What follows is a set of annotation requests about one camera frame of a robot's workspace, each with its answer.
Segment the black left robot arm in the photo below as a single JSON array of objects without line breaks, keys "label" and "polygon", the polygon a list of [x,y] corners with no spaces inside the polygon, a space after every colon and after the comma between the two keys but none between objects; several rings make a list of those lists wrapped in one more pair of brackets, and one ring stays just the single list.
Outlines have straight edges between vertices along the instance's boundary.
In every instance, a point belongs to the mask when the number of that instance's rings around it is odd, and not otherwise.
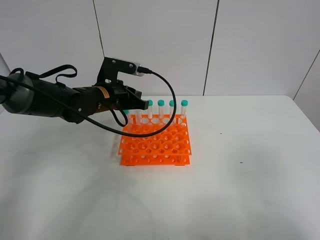
[{"label": "black left robot arm", "polygon": [[32,91],[2,79],[0,103],[12,114],[61,118],[79,124],[84,121],[82,117],[53,102],[53,99],[87,117],[112,110],[146,110],[149,105],[147,101],[141,99],[140,91],[125,86],[121,80],[115,84],[103,81],[92,86],[70,88],[61,82],[45,81],[31,73],[25,74],[23,78],[20,78],[20,75],[21,73],[17,71],[8,78],[20,81],[36,90]]}]

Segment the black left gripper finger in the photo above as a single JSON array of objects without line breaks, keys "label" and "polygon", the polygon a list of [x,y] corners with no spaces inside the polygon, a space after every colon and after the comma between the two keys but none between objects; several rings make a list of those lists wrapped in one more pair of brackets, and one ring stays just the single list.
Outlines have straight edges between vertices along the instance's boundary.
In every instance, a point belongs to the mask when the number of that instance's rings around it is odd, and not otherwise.
[{"label": "black left gripper finger", "polygon": [[142,97],[142,92],[141,91],[136,90],[136,89],[134,89],[132,87],[129,87],[127,85],[125,86],[125,88],[126,88],[127,92],[129,93],[131,98],[135,97],[135,98],[141,99],[141,97]]},{"label": "black left gripper finger", "polygon": [[118,110],[147,110],[148,102],[135,95],[122,96],[117,102]]}]

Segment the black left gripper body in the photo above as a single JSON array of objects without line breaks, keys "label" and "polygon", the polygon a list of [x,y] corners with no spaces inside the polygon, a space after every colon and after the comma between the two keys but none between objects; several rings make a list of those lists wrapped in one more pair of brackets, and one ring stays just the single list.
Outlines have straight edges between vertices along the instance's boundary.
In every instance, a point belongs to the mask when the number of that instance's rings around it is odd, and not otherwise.
[{"label": "black left gripper body", "polygon": [[123,84],[123,81],[118,80],[116,84],[106,82],[96,83],[93,88],[100,94],[94,113],[130,109],[128,105],[130,102],[129,90]]}]

